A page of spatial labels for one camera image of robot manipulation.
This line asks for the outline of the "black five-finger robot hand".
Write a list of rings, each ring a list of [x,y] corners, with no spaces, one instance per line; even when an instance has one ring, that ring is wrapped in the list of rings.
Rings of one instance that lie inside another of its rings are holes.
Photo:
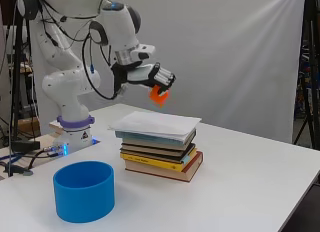
[[[149,88],[159,86],[158,94],[168,91],[176,80],[176,76],[164,69],[159,62],[143,65],[135,62],[130,65],[115,63],[111,67],[114,75],[114,91],[118,93],[123,84],[141,85]]]

